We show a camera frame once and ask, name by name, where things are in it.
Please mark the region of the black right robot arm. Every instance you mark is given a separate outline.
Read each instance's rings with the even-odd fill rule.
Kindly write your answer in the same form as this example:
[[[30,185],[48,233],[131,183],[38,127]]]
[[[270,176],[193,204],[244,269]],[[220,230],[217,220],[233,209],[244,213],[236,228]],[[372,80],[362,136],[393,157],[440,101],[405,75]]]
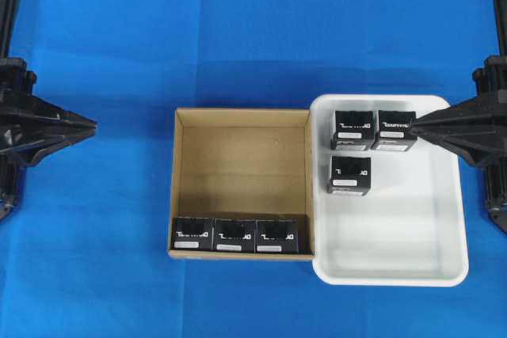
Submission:
[[[494,0],[499,55],[472,73],[477,96],[416,119],[417,137],[485,173],[489,220],[506,231],[506,0]]]

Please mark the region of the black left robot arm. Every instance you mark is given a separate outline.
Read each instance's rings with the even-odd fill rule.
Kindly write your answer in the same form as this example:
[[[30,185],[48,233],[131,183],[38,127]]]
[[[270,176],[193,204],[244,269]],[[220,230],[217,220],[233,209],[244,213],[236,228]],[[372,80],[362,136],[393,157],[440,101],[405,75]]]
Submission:
[[[17,206],[28,167],[95,135],[97,123],[32,94],[37,76],[9,57],[19,0],[1,0],[1,219]]]

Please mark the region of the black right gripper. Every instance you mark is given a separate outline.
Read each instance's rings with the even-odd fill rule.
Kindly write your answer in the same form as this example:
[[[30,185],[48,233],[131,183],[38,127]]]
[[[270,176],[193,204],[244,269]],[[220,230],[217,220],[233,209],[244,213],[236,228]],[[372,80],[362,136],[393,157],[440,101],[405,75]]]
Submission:
[[[410,134],[460,156],[467,164],[484,168],[506,155],[506,91],[481,94],[449,109],[418,117]],[[443,135],[419,128],[440,125],[450,118],[447,141]]]

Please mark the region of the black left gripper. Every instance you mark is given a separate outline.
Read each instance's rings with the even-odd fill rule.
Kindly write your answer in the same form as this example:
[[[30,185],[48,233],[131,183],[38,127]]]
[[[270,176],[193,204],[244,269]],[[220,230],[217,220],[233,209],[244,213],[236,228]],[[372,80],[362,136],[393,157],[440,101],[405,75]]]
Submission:
[[[63,139],[63,124],[89,128]],[[97,122],[27,94],[1,95],[1,154],[22,166],[38,165],[58,150],[94,137]]]

